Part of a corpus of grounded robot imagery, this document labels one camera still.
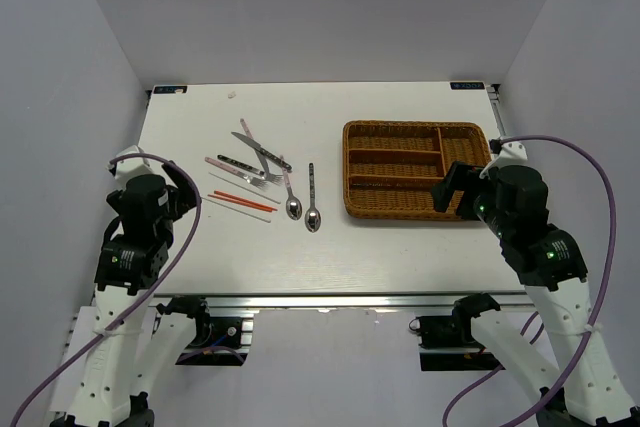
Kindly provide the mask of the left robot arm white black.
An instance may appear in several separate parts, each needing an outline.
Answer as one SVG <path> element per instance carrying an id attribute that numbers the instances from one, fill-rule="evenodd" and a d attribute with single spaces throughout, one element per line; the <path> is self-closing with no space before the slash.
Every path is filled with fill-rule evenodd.
<path id="1" fill-rule="evenodd" d="M 55 426 L 151 426 L 151 398 L 189 346 L 205 343 L 211 321 L 203 299 L 177 296 L 160 304 L 160 323 L 144 349 L 144 318 L 158 288 L 176 266 L 173 226 L 199 213 L 199 192 L 172 161 L 154 173 L 130 154 L 110 166 L 120 184 L 107 197 L 116 217 L 103 237 L 94 278 L 94 340 L 82 353 L 82 378 Z"/>

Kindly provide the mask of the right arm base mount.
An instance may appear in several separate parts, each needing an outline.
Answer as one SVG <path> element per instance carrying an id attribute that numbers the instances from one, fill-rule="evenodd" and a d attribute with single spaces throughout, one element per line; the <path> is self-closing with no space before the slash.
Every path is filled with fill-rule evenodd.
<path id="1" fill-rule="evenodd" d="M 474 340 L 465 340 L 451 316 L 420 316 L 409 322 L 419 340 L 423 372 L 491 371 L 496 358 Z"/>

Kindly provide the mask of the knife with pink handle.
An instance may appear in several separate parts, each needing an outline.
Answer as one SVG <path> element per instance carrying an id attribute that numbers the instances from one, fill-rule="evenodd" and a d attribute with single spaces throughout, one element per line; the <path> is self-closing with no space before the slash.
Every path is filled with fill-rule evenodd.
<path id="1" fill-rule="evenodd" d="M 247 126 L 246 121 L 243 118 L 240 119 L 240 125 L 241 125 L 241 127 L 242 127 L 242 129 L 244 131 L 244 136 L 249 140 L 249 145 L 256 151 L 256 156 L 257 156 L 258 161 L 260 162 L 260 164 L 262 166 L 262 170 L 264 172 L 265 179 L 267 181 L 271 181 L 272 180 L 272 176 L 271 176 L 271 172 L 269 170 L 268 161 L 267 161 L 266 157 L 259 151 L 259 147 L 257 146 L 257 143 L 253 139 L 251 131 L 250 131 L 249 127 Z"/>

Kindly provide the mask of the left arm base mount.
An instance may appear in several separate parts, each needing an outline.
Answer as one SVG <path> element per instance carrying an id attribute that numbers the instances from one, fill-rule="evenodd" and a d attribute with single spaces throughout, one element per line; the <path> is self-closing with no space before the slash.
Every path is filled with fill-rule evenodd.
<path id="1" fill-rule="evenodd" d="M 176 296 L 168 303 L 155 307 L 156 325 L 160 328 L 165 318 L 174 320 L 182 315 L 195 326 L 195 336 L 176 361 L 188 366 L 242 366 L 247 353 L 242 353 L 241 317 L 215 316 L 209 311 L 204 297 Z"/>

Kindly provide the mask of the knife with black handle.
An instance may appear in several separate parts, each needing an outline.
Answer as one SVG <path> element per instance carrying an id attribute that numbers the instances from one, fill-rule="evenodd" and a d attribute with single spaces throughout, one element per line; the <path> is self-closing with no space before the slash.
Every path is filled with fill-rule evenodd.
<path id="1" fill-rule="evenodd" d="M 248 145 L 249 147 L 251 147 L 249 145 L 249 140 L 244 136 L 244 134 L 241 134 L 239 132 L 232 132 L 232 135 L 234 137 L 236 137 L 237 139 L 239 139 L 241 142 L 245 143 L 246 145 Z M 272 152 L 266 150 L 264 147 L 261 146 L 260 143 L 256 142 L 257 146 L 259 147 L 259 151 L 270 161 L 272 161 L 273 163 L 275 163 L 276 165 L 278 165 L 279 167 L 281 167 L 282 169 L 284 169 L 285 171 L 287 171 L 288 173 L 292 172 L 292 166 L 287 163 L 286 161 L 284 161 L 283 159 L 281 159 L 280 157 L 276 156 L 275 154 L 273 154 Z"/>

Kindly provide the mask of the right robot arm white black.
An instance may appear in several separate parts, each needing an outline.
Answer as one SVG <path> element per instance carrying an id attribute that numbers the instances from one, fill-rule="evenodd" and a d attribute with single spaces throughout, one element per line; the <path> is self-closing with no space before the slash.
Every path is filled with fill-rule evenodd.
<path id="1" fill-rule="evenodd" d="M 533 405 L 526 418 L 541 426 L 636 426 L 639 407 L 623 387 L 593 315 L 587 268 L 575 239 L 548 220 L 548 187 L 530 167 L 480 167 L 454 162 L 432 189 L 436 210 L 462 197 L 457 215 L 482 221 L 531 299 L 555 360 L 548 362 L 513 329 L 488 294 L 456 302 L 451 321 L 461 344 L 487 348 Z"/>

